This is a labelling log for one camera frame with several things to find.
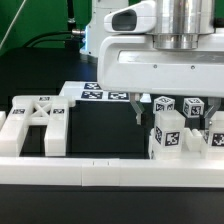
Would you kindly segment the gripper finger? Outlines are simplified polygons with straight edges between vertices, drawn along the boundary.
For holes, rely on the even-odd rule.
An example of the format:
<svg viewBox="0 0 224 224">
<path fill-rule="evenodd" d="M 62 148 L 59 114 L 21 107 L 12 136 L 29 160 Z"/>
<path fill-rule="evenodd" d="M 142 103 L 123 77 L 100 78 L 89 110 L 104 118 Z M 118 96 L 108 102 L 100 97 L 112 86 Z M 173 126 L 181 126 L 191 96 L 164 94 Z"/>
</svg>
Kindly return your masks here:
<svg viewBox="0 0 224 224">
<path fill-rule="evenodd" d="M 204 114 L 205 126 L 210 126 L 210 119 L 221 106 L 221 99 L 218 97 L 208 98 L 208 110 Z"/>
<path fill-rule="evenodd" d="M 130 94 L 130 103 L 136 113 L 136 121 L 138 125 L 142 124 L 142 114 L 145 111 L 142 103 L 140 102 L 141 95 L 139 93 Z"/>
</svg>

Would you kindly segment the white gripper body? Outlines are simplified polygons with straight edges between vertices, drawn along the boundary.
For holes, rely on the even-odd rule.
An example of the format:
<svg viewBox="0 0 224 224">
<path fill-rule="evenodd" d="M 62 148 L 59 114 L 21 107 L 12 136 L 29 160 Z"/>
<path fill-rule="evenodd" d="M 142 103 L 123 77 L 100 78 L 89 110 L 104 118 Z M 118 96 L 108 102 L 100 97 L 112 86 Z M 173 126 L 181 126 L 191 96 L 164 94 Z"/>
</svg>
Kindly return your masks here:
<svg viewBox="0 0 224 224">
<path fill-rule="evenodd" d="M 107 14 L 97 81 L 107 91 L 224 97 L 215 0 L 142 0 Z"/>
</svg>

